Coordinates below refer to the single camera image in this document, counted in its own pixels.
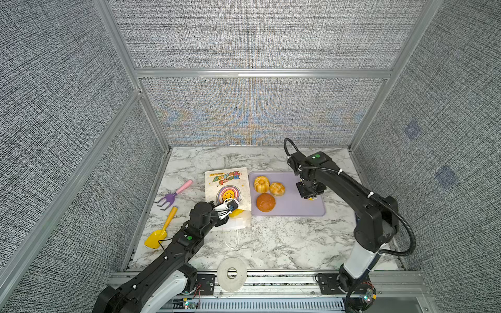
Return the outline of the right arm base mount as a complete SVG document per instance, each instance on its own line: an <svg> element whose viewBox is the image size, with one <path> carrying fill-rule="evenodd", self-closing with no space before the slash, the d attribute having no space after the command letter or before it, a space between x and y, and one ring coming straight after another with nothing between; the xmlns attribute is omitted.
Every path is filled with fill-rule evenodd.
<svg viewBox="0 0 501 313"><path fill-rule="evenodd" d="M317 273L315 281L322 295L343 296L345 312L365 312L377 300L377 289L368 273L358 279L352 279L344 273Z"/></svg>

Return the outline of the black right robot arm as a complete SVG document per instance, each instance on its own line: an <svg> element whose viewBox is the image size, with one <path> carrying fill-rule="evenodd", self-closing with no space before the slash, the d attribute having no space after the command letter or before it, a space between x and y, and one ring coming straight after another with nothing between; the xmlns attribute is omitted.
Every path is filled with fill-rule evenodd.
<svg viewBox="0 0 501 313"><path fill-rule="evenodd" d="M383 254L406 257L416 250L416 236L409 223L399 214L395 198L386 198L357 182L331 157L320 151L305 156L289 138L284 139L287 163L300 178L296 184L304 199L315 198L327 189L346 202L359 221L354 228L356 244L339 273L347 279L362 279L377 264ZM406 250L388 248L388 244L402 226L409 237Z"/></svg>

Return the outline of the yellow bundt fake bread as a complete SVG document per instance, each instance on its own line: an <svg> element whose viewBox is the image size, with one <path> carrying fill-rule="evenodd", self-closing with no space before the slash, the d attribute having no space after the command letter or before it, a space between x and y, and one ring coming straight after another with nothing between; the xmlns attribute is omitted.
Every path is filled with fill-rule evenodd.
<svg viewBox="0 0 501 313"><path fill-rule="evenodd" d="M254 190L258 193L267 193L270 190L270 180L266 176L258 176L254 180Z"/></svg>

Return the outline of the pale yellow fake bun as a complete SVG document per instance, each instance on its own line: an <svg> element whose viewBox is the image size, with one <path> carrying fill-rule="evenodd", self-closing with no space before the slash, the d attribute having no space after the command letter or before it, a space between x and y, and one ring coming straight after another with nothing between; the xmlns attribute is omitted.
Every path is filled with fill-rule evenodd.
<svg viewBox="0 0 501 313"><path fill-rule="evenodd" d="M269 191L275 196L283 196L286 192L286 187L280 182L273 182L270 185Z"/></svg>

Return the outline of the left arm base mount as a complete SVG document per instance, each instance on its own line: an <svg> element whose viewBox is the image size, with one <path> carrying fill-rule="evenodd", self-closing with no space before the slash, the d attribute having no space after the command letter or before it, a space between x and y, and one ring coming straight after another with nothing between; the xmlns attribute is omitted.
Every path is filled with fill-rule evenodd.
<svg viewBox="0 0 501 313"><path fill-rule="evenodd" d="M215 274L198 274L196 280L189 280L187 287L178 294L179 297L213 296L216 287Z"/></svg>

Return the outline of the yellow ridged fake loaf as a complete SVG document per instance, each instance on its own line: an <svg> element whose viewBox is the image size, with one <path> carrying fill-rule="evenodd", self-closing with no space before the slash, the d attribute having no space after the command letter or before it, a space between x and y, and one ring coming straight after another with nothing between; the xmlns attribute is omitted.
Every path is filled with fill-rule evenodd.
<svg viewBox="0 0 501 313"><path fill-rule="evenodd" d="M236 217L238 215L241 215L244 212L242 209L235 209L229 214L229 217Z"/></svg>

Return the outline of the white printed paper bag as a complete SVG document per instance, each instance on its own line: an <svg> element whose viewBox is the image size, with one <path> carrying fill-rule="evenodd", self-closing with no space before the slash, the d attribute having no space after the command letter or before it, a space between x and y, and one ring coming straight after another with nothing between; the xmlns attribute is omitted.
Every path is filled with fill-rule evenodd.
<svg viewBox="0 0 501 313"><path fill-rule="evenodd" d="M228 222L216 228L219 231L232 231L248 228L251 225L251 192L249 174L245 167L212 170L205 172L206 202L213 201L216 206L229 198L236 199L244 210L241 215L229 217Z"/></svg>

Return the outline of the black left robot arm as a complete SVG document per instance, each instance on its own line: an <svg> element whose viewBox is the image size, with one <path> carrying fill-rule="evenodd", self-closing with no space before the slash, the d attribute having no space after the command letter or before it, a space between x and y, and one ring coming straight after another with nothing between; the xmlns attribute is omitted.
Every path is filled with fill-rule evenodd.
<svg viewBox="0 0 501 313"><path fill-rule="evenodd" d="M214 227L229 220L238 204L230 200L220 206L199 202L190 210L170 243L152 263L118 288L106 287L99 294L94 312L156 312L180 293L191 293L198 271L190 259L203 247L204 239Z"/></svg>

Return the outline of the orange brown fake bread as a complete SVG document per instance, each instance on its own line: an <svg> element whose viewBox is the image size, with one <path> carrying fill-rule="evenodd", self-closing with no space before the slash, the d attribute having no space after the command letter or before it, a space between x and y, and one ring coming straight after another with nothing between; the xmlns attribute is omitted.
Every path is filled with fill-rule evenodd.
<svg viewBox="0 0 501 313"><path fill-rule="evenodd" d="M261 212L267 213L267 212L272 211L275 208L276 200L273 197L273 195L268 194L268 193L262 193L257 198L256 205L257 205L258 210L260 210Z"/></svg>

